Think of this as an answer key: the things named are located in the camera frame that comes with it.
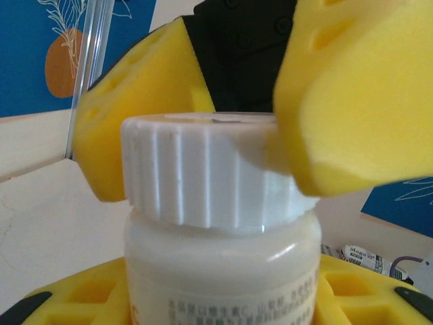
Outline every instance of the white table surface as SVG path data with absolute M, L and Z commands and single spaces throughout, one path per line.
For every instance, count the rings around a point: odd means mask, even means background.
M 390 259 L 426 257 L 433 239 L 360 217 L 368 193 L 319 203 L 323 241 Z M 99 202 L 70 160 L 0 183 L 0 313 L 36 288 L 121 257 L 130 210 L 127 202 Z

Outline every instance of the bottle neck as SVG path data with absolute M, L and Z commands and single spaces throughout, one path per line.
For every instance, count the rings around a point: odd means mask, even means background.
M 307 211 L 303 215 L 307 213 L 312 213 L 312 210 Z M 146 215 L 139 211 L 138 209 L 133 209 L 133 214 L 140 220 L 145 221 L 146 223 L 151 223 L 154 226 L 160 228 L 166 228 L 170 230 L 182 230 L 186 232 L 199 232 L 199 233 L 207 233 L 207 234 L 222 234 L 227 236 L 248 236 L 248 235 L 257 235 L 257 234 L 265 234 L 268 232 L 272 232 L 275 229 L 290 227 L 296 220 L 300 219 L 303 215 L 300 215 L 298 218 L 290 218 L 287 220 L 280 221 L 275 225 L 261 225 L 260 227 L 199 227 L 195 225 L 187 225 L 187 224 L 177 224 L 170 222 L 169 220 L 160 218 L 160 217 L 152 217 L 151 215 Z

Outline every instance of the toothpaste tube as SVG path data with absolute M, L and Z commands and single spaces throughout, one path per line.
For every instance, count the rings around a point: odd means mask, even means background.
M 342 249 L 343 259 L 353 264 L 359 265 L 371 271 L 390 276 L 390 268 L 392 262 L 384 259 L 382 256 L 373 254 L 364 248 L 355 245 L 346 245 Z M 410 279 L 409 274 L 401 267 L 396 267 L 393 278 L 401 280 L 410 284 L 413 281 Z

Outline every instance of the plant illustration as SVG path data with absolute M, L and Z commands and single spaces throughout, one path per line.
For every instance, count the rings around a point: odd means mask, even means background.
M 133 19 L 133 15 L 132 15 L 127 3 L 125 2 L 125 0 L 120 0 L 120 1 L 122 1 L 122 3 L 124 4 L 124 7 L 128 13 L 127 14 L 117 14 L 117 13 L 113 12 L 113 16 L 128 17 L 129 19 Z
M 416 198 L 425 198 L 433 195 L 433 177 L 423 177 L 418 179 L 412 179 L 410 181 L 404 181 L 403 184 L 417 186 L 416 190 L 410 191 L 402 196 L 396 198 L 396 201 L 413 200 Z
M 82 32 L 78 29 L 80 19 L 86 11 L 88 0 L 37 0 L 45 5 L 48 18 L 55 22 L 52 30 L 58 34 L 49 46 L 45 58 L 45 81 L 50 93 L 57 98 L 68 98 L 74 93 L 74 83 L 78 69 Z M 113 16 L 132 19 L 131 11 L 125 2 L 121 14 Z
M 77 41 L 78 24 L 86 10 L 85 0 L 37 0 L 41 5 L 49 5 L 48 18 L 54 20 L 56 27 L 52 30 L 59 34 L 64 42 L 62 46 L 68 47 L 70 71 L 75 78 L 78 68 L 78 51 L 80 43 Z

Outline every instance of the blue poster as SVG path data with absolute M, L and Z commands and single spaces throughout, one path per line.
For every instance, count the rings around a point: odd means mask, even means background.
M 0 118 L 71 107 L 88 1 L 0 1 Z M 105 69 L 148 33 L 155 2 L 116 0 Z
M 374 188 L 362 212 L 433 237 L 433 177 Z

